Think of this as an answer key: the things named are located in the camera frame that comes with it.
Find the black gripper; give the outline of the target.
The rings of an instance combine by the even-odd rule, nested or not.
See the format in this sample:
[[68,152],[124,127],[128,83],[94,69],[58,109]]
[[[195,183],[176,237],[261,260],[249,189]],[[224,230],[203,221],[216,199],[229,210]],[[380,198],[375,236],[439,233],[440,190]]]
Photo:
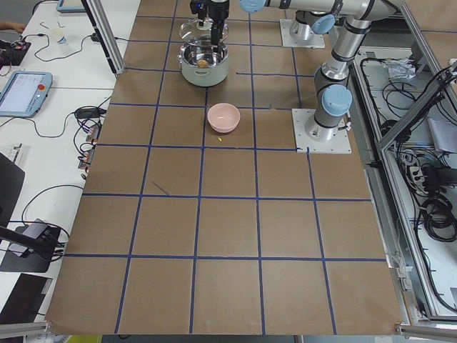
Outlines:
[[219,44],[224,34],[224,21],[229,16],[229,0],[208,0],[208,15],[213,20],[211,25],[211,47],[219,51]]
[[198,28],[206,27],[206,19],[208,18],[208,1],[207,0],[191,0],[190,10],[192,14],[197,15]]

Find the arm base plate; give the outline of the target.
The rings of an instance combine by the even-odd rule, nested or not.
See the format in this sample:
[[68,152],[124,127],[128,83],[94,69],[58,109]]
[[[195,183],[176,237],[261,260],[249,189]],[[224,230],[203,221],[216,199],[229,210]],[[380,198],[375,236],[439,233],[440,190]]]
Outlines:
[[325,41],[322,34],[315,34],[307,24],[295,19],[281,19],[282,46],[307,49],[324,49]]
[[348,132],[341,119],[332,129],[320,127],[314,120],[314,109],[292,109],[293,129],[298,153],[350,154]]

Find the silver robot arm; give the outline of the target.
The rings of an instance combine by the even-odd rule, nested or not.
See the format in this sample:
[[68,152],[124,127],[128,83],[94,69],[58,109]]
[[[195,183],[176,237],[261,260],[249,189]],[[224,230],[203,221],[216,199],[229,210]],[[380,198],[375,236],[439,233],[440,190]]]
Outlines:
[[[248,12],[254,13],[265,7],[267,1],[240,1],[241,8]],[[230,1],[190,1],[192,14],[196,14],[199,20],[204,21],[206,18],[212,20],[211,24],[211,43],[217,45],[222,41],[225,20],[229,17]],[[333,1],[333,6],[329,11],[314,10],[314,12],[323,12],[317,14],[317,19],[308,22],[311,31],[315,34],[327,33],[335,24],[336,16],[343,7],[342,1]]]
[[403,1],[239,1],[239,6],[252,14],[264,7],[295,9],[315,34],[327,33],[338,14],[346,15],[331,56],[317,69],[314,77],[317,108],[304,124],[308,137],[328,142],[336,135],[341,118],[348,113],[352,94],[344,85],[348,66],[371,30],[371,23],[400,11]]

